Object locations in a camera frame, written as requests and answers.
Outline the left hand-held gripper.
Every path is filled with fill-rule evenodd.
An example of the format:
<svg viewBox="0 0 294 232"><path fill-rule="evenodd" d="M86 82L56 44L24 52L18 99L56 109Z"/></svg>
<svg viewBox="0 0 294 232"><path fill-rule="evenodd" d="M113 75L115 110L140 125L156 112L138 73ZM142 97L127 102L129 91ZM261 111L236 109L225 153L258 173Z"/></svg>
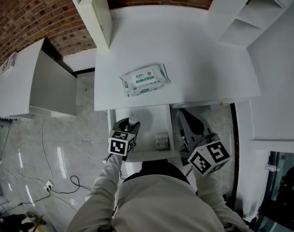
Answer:
<svg viewBox="0 0 294 232"><path fill-rule="evenodd" d="M141 123L135 117L124 118L113 125L108 139L108 153L125 161L136 146Z"/></svg>

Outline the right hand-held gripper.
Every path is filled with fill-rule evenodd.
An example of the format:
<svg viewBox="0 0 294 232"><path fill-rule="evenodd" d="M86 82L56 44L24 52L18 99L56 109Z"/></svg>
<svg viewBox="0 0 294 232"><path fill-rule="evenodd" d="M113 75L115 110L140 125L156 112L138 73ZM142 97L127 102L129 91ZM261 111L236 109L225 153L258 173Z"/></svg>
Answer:
<svg viewBox="0 0 294 232"><path fill-rule="evenodd" d="M210 125L201 115L193 114L187 109L178 110L177 124L184 142L192 137L191 142L180 148L182 164L190 164L201 176L211 174L222 168L231 158L219 136L211 132Z"/></svg>

